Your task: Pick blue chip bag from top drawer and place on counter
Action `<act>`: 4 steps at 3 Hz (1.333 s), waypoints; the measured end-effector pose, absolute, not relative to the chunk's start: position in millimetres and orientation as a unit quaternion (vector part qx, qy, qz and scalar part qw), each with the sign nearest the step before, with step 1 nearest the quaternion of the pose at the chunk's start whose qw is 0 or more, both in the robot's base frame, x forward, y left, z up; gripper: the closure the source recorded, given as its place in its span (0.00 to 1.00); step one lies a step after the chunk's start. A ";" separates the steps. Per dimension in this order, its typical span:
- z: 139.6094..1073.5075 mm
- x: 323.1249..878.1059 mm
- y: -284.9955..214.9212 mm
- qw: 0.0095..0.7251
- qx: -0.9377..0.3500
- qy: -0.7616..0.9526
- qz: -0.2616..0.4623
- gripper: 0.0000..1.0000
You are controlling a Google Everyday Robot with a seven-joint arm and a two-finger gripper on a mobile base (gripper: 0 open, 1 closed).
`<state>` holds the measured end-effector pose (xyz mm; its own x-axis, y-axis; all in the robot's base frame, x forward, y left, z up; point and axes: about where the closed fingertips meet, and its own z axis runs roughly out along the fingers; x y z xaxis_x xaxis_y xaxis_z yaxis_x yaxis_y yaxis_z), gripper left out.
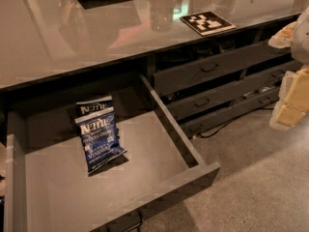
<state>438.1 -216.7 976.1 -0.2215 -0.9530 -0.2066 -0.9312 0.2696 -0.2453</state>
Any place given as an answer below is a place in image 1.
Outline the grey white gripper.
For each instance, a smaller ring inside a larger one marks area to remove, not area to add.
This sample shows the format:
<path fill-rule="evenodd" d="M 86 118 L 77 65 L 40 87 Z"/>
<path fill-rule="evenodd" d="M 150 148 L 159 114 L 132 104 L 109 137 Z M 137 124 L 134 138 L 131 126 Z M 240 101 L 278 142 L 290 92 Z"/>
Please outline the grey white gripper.
<path fill-rule="evenodd" d="M 298 17 L 273 35 L 268 44 L 275 48 L 290 47 L 293 57 L 309 63 L 309 7 Z M 309 111 L 309 66 L 297 72 L 287 71 L 279 90 L 279 101 L 273 108 L 269 125 L 286 131 L 300 122 Z"/>

